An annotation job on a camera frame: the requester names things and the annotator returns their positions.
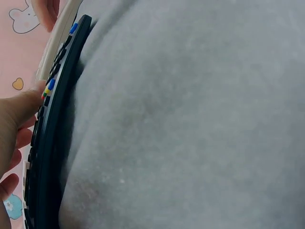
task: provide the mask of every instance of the white object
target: white object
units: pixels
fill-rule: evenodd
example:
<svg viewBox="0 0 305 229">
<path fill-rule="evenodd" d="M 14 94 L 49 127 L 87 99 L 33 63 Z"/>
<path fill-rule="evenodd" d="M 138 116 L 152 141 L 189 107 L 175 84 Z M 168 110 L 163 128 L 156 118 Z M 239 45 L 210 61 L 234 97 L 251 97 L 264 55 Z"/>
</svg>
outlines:
<svg viewBox="0 0 305 229">
<path fill-rule="evenodd" d="M 67 39 L 81 2 L 82 0 L 68 0 L 59 15 L 38 66 L 36 81 L 48 79 L 58 47 Z"/>
</svg>

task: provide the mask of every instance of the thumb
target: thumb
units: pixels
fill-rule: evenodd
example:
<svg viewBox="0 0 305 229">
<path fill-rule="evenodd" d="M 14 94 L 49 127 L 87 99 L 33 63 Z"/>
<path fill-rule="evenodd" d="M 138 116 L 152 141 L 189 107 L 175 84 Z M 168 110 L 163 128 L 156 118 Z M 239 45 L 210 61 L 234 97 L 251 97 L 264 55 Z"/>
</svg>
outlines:
<svg viewBox="0 0 305 229">
<path fill-rule="evenodd" d="M 36 114 L 39 106 L 43 102 L 41 94 L 44 89 L 45 81 L 39 81 L 31 90 L 22 92 L 15 97 L 7 99 L 7 112 L 17 127 L 20 127 Z"/>
</svg>

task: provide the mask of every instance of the blue button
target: blue button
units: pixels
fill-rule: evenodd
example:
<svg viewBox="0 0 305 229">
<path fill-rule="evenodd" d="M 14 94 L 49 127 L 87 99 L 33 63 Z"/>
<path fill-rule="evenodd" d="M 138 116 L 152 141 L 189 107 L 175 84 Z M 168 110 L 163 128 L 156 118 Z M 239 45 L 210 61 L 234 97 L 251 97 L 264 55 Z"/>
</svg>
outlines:
<svg viewBox="0 0 305 229">
<path fill-rule="evenodd" d="M 77 26 L 78 26 L 78 23 L 75 23 L 75 24 L 72 26 L 72 28 L 70 29 L 70 33 L 71 33 L 71 34 L 75 32 Z"/>
</svg>

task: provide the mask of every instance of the cartoon bunny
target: cartoon bunny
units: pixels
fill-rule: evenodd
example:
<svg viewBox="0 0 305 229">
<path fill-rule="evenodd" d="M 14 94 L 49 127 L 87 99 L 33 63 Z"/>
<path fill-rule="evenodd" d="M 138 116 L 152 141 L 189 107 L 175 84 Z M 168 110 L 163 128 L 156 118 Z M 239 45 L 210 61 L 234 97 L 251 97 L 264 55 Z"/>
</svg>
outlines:
<svg viewBox="0 0 305 229">
<path fill-rule="evenodd" d="M 25 2 L 28 6 L 25 10 L 12 9 L 9 12 L 10 18 L 13 19 L 13 30 L 19 34 L 28 33 L 39 25 L 31 0 L 25 0 Z"/>
</svg>

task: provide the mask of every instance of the black remote control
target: black remote control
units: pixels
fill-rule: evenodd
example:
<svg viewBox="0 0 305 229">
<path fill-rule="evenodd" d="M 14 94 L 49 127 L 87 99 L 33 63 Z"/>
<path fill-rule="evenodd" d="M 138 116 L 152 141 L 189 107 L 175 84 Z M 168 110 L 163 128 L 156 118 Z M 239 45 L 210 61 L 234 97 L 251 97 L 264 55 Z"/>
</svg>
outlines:
<svg viewBox="0 0 305 229">
<path fill-rule="evenodd" d="M 59 185 L 61 154 L 56 150 L 56 129 L 75 79 L 80 53 L 90 33 L 88 15 L 75 23 L 59 48 L 34 126 L 31 149 L 24 174 L 24 226 L 26 229 L 59 229 L 62 193 Z"/>
</svg>

